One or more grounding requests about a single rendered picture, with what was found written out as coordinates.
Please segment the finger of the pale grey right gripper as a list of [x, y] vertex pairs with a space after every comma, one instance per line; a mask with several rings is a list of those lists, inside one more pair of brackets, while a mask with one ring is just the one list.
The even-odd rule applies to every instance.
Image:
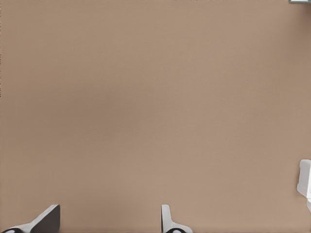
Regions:
[[170, 207], [167, 204], [161, 205], [161, 231], [162, 233], [192, 233], [190, 227], [173, 222]]

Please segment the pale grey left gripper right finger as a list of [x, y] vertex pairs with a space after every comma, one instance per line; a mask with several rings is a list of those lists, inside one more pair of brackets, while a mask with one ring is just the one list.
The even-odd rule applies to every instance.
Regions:
[[307, 199], [311, 199], [311, 160], [302, 159], [299, 164], [297, 191]]

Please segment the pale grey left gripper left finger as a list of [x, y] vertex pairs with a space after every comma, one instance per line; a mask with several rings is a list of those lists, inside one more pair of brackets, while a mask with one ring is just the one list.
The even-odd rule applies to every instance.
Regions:
[[6, 229], [2, 233], [59, 233], [60, 205], [53, 204], [33, 221]]

